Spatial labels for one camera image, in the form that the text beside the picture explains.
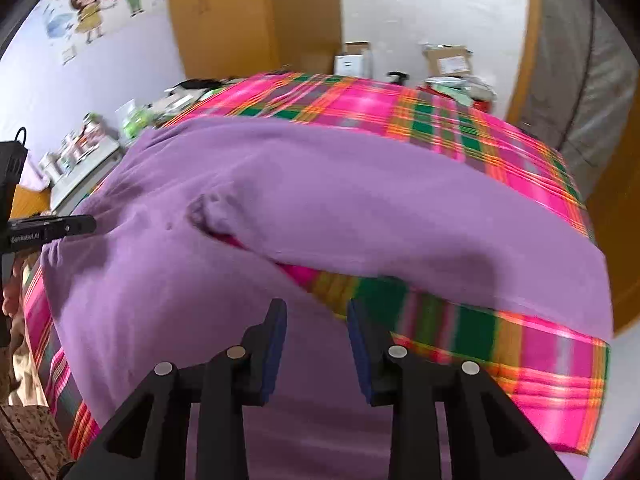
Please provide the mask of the person's left hand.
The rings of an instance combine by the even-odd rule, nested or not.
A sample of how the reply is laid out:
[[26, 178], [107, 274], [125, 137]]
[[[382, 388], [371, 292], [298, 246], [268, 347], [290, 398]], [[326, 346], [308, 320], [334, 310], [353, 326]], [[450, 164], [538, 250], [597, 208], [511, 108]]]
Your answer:
[[3, 285], [2, 312], [9, 318], [14, 318], [21, 309], [24, 265], [24, 257], [15, 257], [9, 277]]

